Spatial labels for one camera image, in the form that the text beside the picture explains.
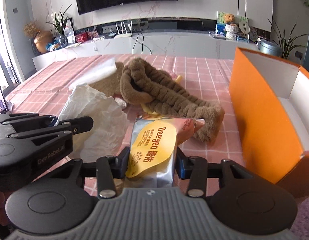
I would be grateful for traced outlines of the right potted green plant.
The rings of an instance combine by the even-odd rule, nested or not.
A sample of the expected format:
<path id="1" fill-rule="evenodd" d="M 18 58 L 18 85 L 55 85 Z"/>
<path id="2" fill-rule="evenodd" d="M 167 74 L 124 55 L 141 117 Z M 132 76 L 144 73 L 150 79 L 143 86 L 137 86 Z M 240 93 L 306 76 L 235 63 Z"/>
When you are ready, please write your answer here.
<path id="1" fill-rule="evenodd" d="M 294 34 L 297 23 L 295 23 L 292 29 L 287 33 L 285 28 L 279 28 L 279 25 L 275 20 L 268 21 L 275 33 L 275 37 L 277 38 L 276 40 L 273 40 L 273 42 L 280 48 L 280 57 L 282 59 L 287 60 L 294 49 L 306 47 L 305 45 L 296 43 L 299 38 L 308 36 L 307 33 L 302 33 L 299 35 Z"/>

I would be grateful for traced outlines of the potted green plant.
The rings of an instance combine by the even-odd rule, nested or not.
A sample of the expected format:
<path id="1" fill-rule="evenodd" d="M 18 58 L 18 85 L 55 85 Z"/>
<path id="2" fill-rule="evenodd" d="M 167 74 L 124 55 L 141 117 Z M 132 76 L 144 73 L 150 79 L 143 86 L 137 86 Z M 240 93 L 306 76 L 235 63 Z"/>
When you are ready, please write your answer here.
<path id="1" fill-rule="evenodd" d="M 275 20 L 268 21 L 275 33 L 275 37 L 277 38 L 276 40 L 273 40 L 273 42 L 280 48 L 280 57 L 282 59 L 287 60 L 294 49 L 306 47 L 305 45 L 296 43 L 299 38 L 308 36 L 307 33 L 302 33 L 299 35 L 294 34 L 297 23 L 295 23 L 292 29 L 287 33 L 285 28 L 279 28 L 279 25 Z"/>
<path id="2" fill-rule="evenodd" d="M 59 43 L 62 48 L 65 48 L 68 45 L 68 38 L 65 36 L 64 31 L 67 25 L 67 21 L 69 19 L 69 17 L 66 16 L 65 14 L 70 7 L 71 5 L 69 5 L 67 9 L 65 9 L 65 11 L 59 12 L 58 14 L 54 12 L 54 18 L 53 18 L 54 22 L 46 22 L 48 24 L 53 25 L 57 30 Z"/>

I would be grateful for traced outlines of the left potted green plant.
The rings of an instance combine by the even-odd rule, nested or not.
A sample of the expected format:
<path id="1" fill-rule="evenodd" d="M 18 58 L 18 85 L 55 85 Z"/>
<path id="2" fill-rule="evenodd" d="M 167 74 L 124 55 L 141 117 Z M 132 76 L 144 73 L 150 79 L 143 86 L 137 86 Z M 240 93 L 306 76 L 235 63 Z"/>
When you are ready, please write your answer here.
<path id="1" fill-rule="evenodd" d="M 67 25 L 67 21 L 69 19 L 69 17 L 66 16 L 65 14 L 70 7 L 71 5 L 69 5 L 67 9 L 65 9 L 65 11 L 59 12 L 58 14 L 54 12 L 54 18 L 53 18 L 54 22 L 46 22 L 48 24 L 53 25 L 57 30 L 59 43 L 62 48 L 65 48 L 68 45 L 68 38 L 65 36 L 64 31 Z"/>

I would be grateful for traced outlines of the grey metal trash bin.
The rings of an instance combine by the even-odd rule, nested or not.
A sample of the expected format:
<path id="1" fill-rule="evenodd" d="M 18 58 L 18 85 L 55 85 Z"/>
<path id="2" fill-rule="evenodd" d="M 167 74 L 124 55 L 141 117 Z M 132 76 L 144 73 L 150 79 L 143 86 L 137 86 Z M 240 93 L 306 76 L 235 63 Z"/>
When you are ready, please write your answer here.
<path id="1" fill-rule="evenodd" d="M 282 49 L 280 46 L 278 46 L 276 43 L 267 41 L 267 40 L 261 40 L 258 42 L 258 49 L 261 53 L 281 57 Z"/>

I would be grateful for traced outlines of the pink white knitted cloth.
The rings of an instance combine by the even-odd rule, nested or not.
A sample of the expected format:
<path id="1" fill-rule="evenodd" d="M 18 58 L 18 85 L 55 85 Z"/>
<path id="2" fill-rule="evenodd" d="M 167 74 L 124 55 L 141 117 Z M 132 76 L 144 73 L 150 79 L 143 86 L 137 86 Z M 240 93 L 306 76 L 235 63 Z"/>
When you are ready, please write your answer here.
<path id="1" fill-rule="evenodd" d="M 128 103 L 121 96 L 115 96 L 114 100 L 121 107 L 122 110 L 128 107 Z"/>

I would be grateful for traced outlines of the white tissue paper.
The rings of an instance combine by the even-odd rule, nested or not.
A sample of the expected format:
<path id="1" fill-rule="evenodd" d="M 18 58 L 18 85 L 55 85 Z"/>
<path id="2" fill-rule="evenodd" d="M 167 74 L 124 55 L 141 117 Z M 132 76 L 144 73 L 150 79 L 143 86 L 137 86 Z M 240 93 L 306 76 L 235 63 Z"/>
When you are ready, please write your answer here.
<path id="1" fill-rule="evenodd" d="M 82 117 L 92 118 L 93 127 L 90 131 L 73 134 L 73 152 L 68 157 L 91 163 L 107 155 L 116 155 L 129 121 L 114 98 L 89 85 L 76 86 L 62 108 L 57 124 Z"/>

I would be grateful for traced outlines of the brown plush scarf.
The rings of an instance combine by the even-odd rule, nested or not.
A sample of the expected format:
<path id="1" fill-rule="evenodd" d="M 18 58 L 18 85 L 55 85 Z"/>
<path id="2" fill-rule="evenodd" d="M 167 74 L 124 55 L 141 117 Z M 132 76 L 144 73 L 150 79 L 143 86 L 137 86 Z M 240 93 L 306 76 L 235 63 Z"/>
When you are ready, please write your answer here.
<path id="1" fill-rule="evenodd" d="M 213 144 L 222 126 L 225 111 L 218 102 L 191 95 L 168 72 L 159 70 L 140 57 L 128 64 L 116 62 L 116 72 L 90 85 L 106 96 L 121 96 L 131 105 L 144 105 L 150 113 L 198 118 L 205 121 L 194 137 Z"/>

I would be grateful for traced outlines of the brown teddy bear figure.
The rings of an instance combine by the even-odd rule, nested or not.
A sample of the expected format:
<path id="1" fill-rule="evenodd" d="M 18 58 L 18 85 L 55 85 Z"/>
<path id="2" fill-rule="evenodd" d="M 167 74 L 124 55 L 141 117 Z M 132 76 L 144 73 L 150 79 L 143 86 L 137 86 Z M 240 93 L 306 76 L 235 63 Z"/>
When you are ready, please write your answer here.
<path id="1" fill-rule="evenodd" d="M 239 29 L 235 23 L 235 16 L 233 14 L 225 14 L 223 20 L 225 23 L 226 38 L 235 41 Z"/>

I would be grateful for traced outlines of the red box on cabinet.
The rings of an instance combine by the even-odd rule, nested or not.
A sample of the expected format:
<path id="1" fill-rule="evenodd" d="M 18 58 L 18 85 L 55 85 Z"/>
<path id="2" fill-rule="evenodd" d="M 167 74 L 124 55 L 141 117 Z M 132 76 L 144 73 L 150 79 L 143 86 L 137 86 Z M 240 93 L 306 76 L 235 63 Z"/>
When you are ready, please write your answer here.
<path id="1" fill-rule="evenodd" d="M 86 42 L 88 41 L 88 34 L 85 32 L 85 33 L 79 33 L 77 35 L 75 35 L 75 39 L 76 39 L 76 42 Z"/>

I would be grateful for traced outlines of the copper round vase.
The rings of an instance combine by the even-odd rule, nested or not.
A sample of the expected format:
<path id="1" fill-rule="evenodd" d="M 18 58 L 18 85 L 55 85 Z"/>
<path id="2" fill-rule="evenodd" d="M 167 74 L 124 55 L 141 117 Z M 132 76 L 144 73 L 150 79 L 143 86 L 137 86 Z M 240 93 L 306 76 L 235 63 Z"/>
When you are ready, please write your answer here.
<path id="1" fill-rule="evenodd" d="M 36 45 L 36 48 L 38 51 L 42 54 L 45 54 L 48 50 L 46 49 L 46 46 L 49 43 L 52 43 L 53 37 L 50 31 L 40 31 L 37 33 L 34 44 Z"/>

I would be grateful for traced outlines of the round paper fan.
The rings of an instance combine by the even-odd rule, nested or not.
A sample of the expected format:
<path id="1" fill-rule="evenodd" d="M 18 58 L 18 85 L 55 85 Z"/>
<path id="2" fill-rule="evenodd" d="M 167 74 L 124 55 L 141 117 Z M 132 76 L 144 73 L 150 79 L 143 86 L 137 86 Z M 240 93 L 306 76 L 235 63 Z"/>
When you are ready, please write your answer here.
<path id="1" fill-rule="evenodd" d="M 239 36 L 243 37 L 245 39 L 249 39 L 249 33 L 250 33 L 250 26 L 248 25 L 248 23 L 246 21 L 240 21 L 238 23 L 238 27 L 239 27 Z"/>

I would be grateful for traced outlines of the white marble tv cabinet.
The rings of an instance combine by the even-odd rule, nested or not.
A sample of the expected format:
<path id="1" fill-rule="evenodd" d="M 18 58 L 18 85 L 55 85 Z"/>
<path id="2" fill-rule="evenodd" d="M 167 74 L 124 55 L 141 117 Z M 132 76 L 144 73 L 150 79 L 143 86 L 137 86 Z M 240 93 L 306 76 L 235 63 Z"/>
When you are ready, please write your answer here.
<path id="1" fill-rule="evenodd" d="M 32 60 L 37 71 L 56 61 L 109 54 L 186 56 L 232 60 L 235 49 L 238 47 L 257 50 L 257 45 L 254 43 L 220 40 L 206 33 L 149 32 L 134 34 L 131 37 L 90 40 L 79 45 L 73 44 L 67 48 L 34 57 Z"/>

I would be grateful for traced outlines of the silver yellow wipes packet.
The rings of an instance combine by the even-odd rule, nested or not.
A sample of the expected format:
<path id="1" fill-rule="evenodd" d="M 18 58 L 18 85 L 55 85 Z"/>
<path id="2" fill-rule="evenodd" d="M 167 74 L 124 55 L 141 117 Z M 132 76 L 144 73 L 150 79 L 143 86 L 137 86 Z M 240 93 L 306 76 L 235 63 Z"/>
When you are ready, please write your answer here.
<path id="1" fill-rule="evenodd" d="M 172 187 L 177 146 L 204 124 L 198 118 L 138 114 L 131 135 L 124 187 Z"/>

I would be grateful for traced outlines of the colourful picture board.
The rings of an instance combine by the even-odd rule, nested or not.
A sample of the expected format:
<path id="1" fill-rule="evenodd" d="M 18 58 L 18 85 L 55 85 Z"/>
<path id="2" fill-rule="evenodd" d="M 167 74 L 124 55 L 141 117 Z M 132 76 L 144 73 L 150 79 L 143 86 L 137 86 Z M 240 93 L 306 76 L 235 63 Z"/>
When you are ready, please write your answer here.
<path id="1" fill-rule="evenodd" d="M 226 31 L 225 31 L 225 23 L 223 20 L 223 16 L 225 14 L 230 14 L 230 13 L 226 13 L 226 12 L 217 12 L 217 19 L 216 19 L 216 27 L 215 27 L 215 33 L 218 35 L 222 35 L 226 38 Z M 235 16 L 235 23 L 238 25 L 238 23 L 240 21 L 246 21 L 247 23 L 249 22 L 249 18 L 245 17 L 245 16 L 239 16 L 239 15 L 234 15 Z"/>

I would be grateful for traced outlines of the orange cardboard box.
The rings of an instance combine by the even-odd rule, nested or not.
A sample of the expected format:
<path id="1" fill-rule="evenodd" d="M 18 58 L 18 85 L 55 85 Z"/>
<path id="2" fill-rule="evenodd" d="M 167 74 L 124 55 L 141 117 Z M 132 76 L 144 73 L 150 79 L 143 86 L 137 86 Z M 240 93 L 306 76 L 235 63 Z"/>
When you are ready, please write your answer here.
<path id="1" fill-rule="evenodd" d="M 296 198 L 308 196 L 309 72 L 238 48 L 229 94 L 247 169 Z"/>

